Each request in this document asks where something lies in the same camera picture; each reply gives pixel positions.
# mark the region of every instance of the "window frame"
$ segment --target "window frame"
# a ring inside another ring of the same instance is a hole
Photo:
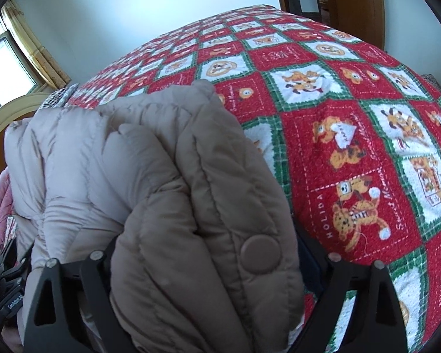
[[[31,77],[31,79],[35,83],[35,86],[30,91],[28,91],[27,94],[33,93],[35,91],[39,91],[39,89],[41,89],[42,86],[44,85],[44,81],[43,81],[41,75],[36,72],[36,70],[34,69],[34,66],[31,64],[31,62],[29,62],[29,60],[23,54],[23,52],[21,51],[21,49],[19,48],[19,46],[15,42],[14,38],[10,34],[10,31],[7,29],[3,33],[0,34],[0,41],[4,41],[4,40],[8,42],[8,44],[10,45],[10,48],[15,53],[15,56],[17,57],[19,63],[21,63],[23,69],[26,71],[26,73],[28,73],[28,75]]]

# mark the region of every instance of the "patterned bedspread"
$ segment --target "patterned bedspread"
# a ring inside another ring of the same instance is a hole
[[[370,44],[261,5],[135,49],[68,105],[194,79],[215,84],[313,236],[348,260],[389,264],[419,350],[441,322],[441,93]],[[353,303],[351,292],[330,351]]]

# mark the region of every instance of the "beige puffer jacket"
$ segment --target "beige puffer jacket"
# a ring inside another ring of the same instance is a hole
[[[111,303],[141,351],[287,347],[303,314],[288,203],[212,84],[40,110],[5,152],[20,253],[35,241],[24,319],[47,259],[121,234]]]

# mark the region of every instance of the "bed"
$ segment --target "bed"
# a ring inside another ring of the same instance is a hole
[[[356,37],[257,5],[144,44],[67,106],[194,79],[216,86],[312,236],[349,261],[388,264],[409,351],[422,349],[441,323],[441,92]],[[349,292],[328,352],[353,303]]]

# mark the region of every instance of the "striped fabric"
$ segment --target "striped fabric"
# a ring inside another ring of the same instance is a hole
[[[68,88],[64,87],[62,89],[56,90],[55,92],[51,93],[43,103],[41,103],[41,106],[38,108],[37,111],[41,109],[48,109],[51,107],[54,107],[57,102],[59,102],[64,95],[64,93],[67,91]]]

